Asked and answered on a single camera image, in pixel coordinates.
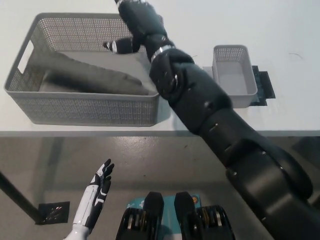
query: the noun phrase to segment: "robot finger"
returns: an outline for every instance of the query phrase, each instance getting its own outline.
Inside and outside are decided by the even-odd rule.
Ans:
[[[103,46],[115,54],[133,54],[140,49],[140,44],[133,37],[125,37],[115,41],[107,41]]]

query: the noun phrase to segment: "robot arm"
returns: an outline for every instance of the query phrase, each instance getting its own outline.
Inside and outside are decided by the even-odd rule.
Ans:
[[[307,201],[313,186],[295,159],[236,114],[228,95],[169,40],[149,3],[115,2],[132,38],[105,46],[119,54],[145,46],[159,94],[188,130],[204,139],[226,167],[234,188],[276,240],[320,239],[320,214]]]
[[[114,164],[108,159],[86,187],[76,211],[72,231],[65,240],[86,240],[91,234],[107,198]]]

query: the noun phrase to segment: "black table leg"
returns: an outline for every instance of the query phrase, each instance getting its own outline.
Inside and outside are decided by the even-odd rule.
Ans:
[[[35,208],[21,192],[2,174],[0,171],[0,189],[14,201],[26,214],[29,215],[35,224],[43,224],[45,217],[42,216],[37,208]]]

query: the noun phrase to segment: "large gray basket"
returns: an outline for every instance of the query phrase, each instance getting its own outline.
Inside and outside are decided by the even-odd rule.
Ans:
[[[156,91],[148,96],[40,92],[46,73],[29,66],[23,73],[18,69],[29,41],[34,46],[32,58],[35,52],[53,51],[108,54],[103,42],[128,36],[131,33],[118,14],[41,13],[31,25],[4,88],[35,124],[152,126],[159,104]]]

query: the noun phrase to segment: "basket mesh side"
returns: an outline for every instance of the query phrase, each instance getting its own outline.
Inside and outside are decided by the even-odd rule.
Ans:
[[[38,24],[50,48],[59,52],[106,51],[104,42],[132,36],[121,18],[44,18]]]
[[[216,48],[214,50],[215,60],[217,62],[241,62],[245,53],[246,50],[243,48]]]
[[[34,47],[31,58],[35,54],[46,54],[51,51],[39,25],[34,29],[30,40]],[[7,90],[13,92],[37,92],[42,83],[44,74],[44,71],[29,66],[25,68],[24,73],[21,73],[17,68]]]
[[[43,124],[152,125],[155,101],[103,99],[16,98],[33,122]]]

